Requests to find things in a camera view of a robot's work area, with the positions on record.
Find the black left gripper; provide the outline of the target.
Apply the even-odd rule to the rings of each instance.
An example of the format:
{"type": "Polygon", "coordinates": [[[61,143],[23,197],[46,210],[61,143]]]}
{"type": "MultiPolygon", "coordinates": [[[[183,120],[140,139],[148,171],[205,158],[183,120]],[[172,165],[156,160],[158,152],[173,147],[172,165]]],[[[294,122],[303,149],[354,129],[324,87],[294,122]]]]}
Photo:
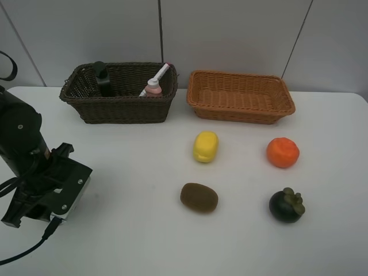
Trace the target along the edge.
{"type": "Polygon", "coordinates": [[[69,158],[74,151],[71,144],[62,143],[51,151],[46,167],[41,167],[40,151],[30,153],[32,164],[19,177],[1,184],[1,197],[14,191],[9,207],[1,221],[19,228],[24,217],[50,221],[50,214],[64,214],[71,206],[91,175],[92,169],[69,158]]]}

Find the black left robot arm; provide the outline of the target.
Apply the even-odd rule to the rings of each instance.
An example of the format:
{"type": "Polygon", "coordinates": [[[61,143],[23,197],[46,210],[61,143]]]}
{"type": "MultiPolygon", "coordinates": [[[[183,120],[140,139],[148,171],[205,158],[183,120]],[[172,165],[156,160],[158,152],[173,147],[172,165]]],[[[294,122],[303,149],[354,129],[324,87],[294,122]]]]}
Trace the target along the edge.
{"type": "Polygon", "coordinates": [[[24,217],[67,220],[90,180],[92,169],[69,157],[71,144],[48,148],[41,125],[40,113],[1,88],[1,158],[15,175],[1,184],[1,196],[14,193],[1,221],[10,227],[24,217]]]}

